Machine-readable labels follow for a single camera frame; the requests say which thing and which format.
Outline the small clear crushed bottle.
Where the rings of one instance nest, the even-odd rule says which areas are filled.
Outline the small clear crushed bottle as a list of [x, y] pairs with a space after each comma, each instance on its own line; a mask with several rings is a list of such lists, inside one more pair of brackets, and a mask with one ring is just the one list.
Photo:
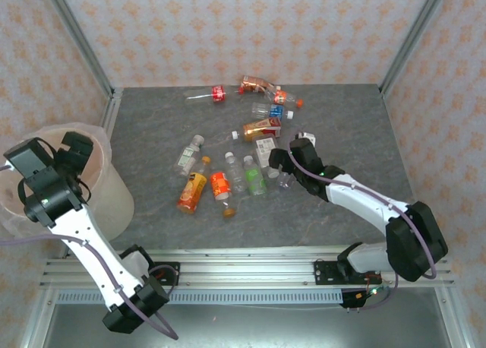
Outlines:
[[281, 172], [276, 179], [277, 186], [282, 190], [289, 190], [295, 183], [296, 177], [287, 172]]

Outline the beige round bin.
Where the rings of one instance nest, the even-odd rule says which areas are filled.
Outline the beige round bin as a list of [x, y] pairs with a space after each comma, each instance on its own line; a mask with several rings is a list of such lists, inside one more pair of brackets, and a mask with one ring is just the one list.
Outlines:
[[103, 183], [100, 200], [95, 210], [91, 210], [97, 226], [103, 235], [113, 240], [126, 230], [134, 215], [134, 199], [115, 167], [109, 167], [108, 176]]

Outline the grey metal sheet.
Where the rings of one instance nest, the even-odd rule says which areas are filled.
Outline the grey metal sheet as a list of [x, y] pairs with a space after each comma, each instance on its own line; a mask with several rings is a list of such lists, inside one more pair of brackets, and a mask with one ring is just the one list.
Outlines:
[[59, 305], [43, 348], [451, 348], [434, 300], [396, 297], [376, 310], [173, 305], [178, 340], [143, 325], [109, 332], [96, 305]]

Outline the clear unlabelled bottle white cap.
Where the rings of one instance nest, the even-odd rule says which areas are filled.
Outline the clear unlabelled bottle white cap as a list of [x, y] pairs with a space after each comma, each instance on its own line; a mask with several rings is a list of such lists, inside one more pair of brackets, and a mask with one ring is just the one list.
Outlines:
[[233, 152], [225, 153], [226, 174], [234, 193], [243, 193], [247, 190], [247, 182], [245, 179], [245, 171], [240, 160], [233, 154]]

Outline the clear bottle green white label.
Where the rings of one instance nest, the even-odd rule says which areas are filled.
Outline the clear bottle green white label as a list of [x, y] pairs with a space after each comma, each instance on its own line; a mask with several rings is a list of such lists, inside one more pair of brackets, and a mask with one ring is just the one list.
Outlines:
[[180, 153], [174, 165], [174, 170], [180, 176], [188, 176], [191, 169], [198, 161], [200, 149], [204, 144], [204, 137], [196, 134], [193, 136], [191, 143]]

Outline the tea bottle gold red label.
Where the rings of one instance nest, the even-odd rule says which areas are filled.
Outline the tea bottle gold red label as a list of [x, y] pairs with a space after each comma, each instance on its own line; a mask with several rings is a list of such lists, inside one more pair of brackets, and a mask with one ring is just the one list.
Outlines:
[[231, 136], [233, 140], [242, 138], [247, 142], [253, 141], [255, 138], [264, 135], [272, 135], [275, 138], [279, 138], [281, 129], [282, 123], [280, 119], [277, 117], [270, 117], [245, 124], [240, 130], [232, 131]]

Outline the short aluminium frame strut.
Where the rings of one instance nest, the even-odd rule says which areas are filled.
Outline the short aluminium frame strut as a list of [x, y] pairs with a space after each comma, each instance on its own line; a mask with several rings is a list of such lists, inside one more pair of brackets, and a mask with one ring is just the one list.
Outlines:
[[434, 290], [451, 348], [476, 348], [465, 308], [456, 288], [441, 286]]
[[41, 289], [37, 293], [20, 348], [43, 348], [57, 301], [57, 289]]

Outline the clear bottle white code label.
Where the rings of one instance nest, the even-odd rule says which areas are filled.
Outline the clear bottle white code label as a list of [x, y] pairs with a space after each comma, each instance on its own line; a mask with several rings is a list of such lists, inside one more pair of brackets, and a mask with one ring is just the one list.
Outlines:
[[267, 173], [270, 179], [276, 179], [279, 176], [279, 170], [273, 168], [270, 163], [270, 154], [273, 149], [278, 147], [278, 143], [273, 134], [263, 134], [254, 139], [255, 154], [262, 171]]

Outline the orange juice bottle yellow label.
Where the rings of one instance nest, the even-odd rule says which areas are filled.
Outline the orange juice bottle yellow label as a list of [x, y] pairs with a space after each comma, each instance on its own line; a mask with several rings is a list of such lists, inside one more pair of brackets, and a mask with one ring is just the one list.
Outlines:
[[207, 183], [211, 159], [204, 156], [191, 170], [188, 181], [177, 201], [177, 208], [184, 213], [193, 214]]

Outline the bottle red orange label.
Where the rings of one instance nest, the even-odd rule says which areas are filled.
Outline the bottle red orange label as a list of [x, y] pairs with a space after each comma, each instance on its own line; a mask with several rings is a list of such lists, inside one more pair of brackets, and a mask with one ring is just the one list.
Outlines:
[[214, 172], [210, 176], [210, 184], [213, 197], [225, 218], [236, 215], [236, 209], [232, 203], [232, 190], [229, 180], [223, 171]]

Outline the aluminium frame post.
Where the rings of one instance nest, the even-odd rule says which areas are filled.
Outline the aluminium frame post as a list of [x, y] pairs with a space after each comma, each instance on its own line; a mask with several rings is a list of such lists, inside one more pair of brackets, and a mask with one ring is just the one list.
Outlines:
[[111, 85], [99, 59], [96, 56], [92, 46], [90, 45], [86, 35], [81, 28], [81, 25], [71, 10], [67, 0], [50, 0], [54, 9], [57, 11], [66, 30], [73, 39], [75, 45], [79, 49], [84, 61], [87, 63], [96, 82], [102, 89], [103, 93], [111, 97], [114, 93], [114, 87]]
[[421, 6], [421, 9], [413, 21], [405, 39], [402, 42], [402, 45], [399, 47], [397, 54], [392, 60], [384, 79], [378, 87], [383, 100], [385, 100], [387, 96], [391, 94], [393, 85], [406, 66], [410, 55], [418, 45], [422, 34], [425, 32], [429, 22], [433, 18], [436, 10], [440, 7], [442, 1], [443, 0], [425, 0], [424, 4]]

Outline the clear bottle bright green label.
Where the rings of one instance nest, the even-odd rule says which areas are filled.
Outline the clear bottle bright green label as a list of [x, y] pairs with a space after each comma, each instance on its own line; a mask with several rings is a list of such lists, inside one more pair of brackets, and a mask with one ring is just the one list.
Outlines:
[[265, 180], [260, 171], [260, 167], [256, 164], [251, 155], [244, 157], [243, 167], [250, 194], [252, 196], [265, 194], [267, 192]]

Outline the clear bottle orange label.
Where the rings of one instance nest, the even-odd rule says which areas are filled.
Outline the clear bottle orange label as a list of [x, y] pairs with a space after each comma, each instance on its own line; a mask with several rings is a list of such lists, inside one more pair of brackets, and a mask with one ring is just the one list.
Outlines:
[[273, 104], [282, 106], [293, 106], [298, 109], [303, 107], [304, 104], [303, 99], [299, 99], [297, 96], [284, 90], [267, 90], [265, 94], [267, 99]]

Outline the translucent plastic bin liner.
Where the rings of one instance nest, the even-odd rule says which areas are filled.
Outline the translucent plastic bin liner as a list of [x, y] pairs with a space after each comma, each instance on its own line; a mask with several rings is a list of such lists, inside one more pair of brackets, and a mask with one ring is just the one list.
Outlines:
[[[46, 126], [38, 131], [26, 134], [18, 140], [22, 142], [26, 139], [39, 137], [56, 150], [59, 148], [67, 150], [68, 146], [62, 143], [62, 139], [69, 131], [76, 131], [93, 141], [93, 152], [80, 178], [91, 191], [88, 205], [91, 210], [95, 210], [101, 198], [101, 188], [109, 173], [112, 156], [109, 138], [103, 128], [81, 122], [72, 122]], [[45, 227], [40, 223], [31, 222], [25, 216], [24, 206], [17, 193], [20, 180], [21, 174], [17, 171], [0, 171], [0, 225], [17, 239], [46, 234], [48, 230]]]

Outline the clear bottle blue label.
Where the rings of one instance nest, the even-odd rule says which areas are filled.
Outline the clear bottle blue label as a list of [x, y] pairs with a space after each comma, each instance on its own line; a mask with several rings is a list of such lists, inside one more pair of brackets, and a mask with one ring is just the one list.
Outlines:
[[286, 110], [283, 105], [270, 103], [253, 103], [251, 107], [251, 114], [255, 119], [268, 119], [276, 117], [280, 120], [292, 120], [294, 112]]

